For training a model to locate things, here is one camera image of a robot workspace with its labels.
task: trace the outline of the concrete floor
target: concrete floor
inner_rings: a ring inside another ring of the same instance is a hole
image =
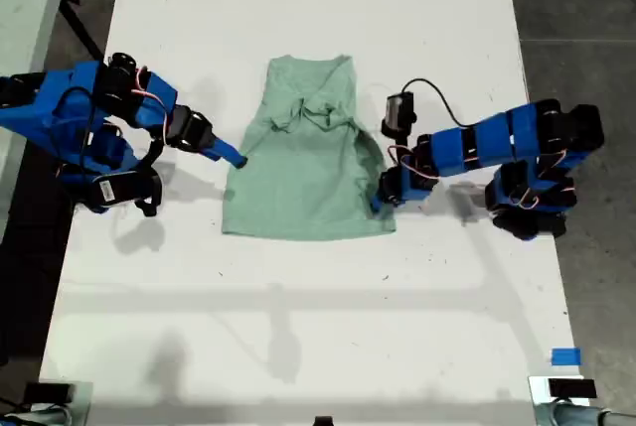
[[[78,9],[102,48],[113,2],[83,0]],[[579,205],[556,246],[583,372],[596,379],[600,404],[636,412],[636,0],[514,3],[531,98],[601,109],[606,145],[574,173]],[[78,60],[88,54],[59,18],[46,68]],[[37,371],[28,368],[28,376]]]

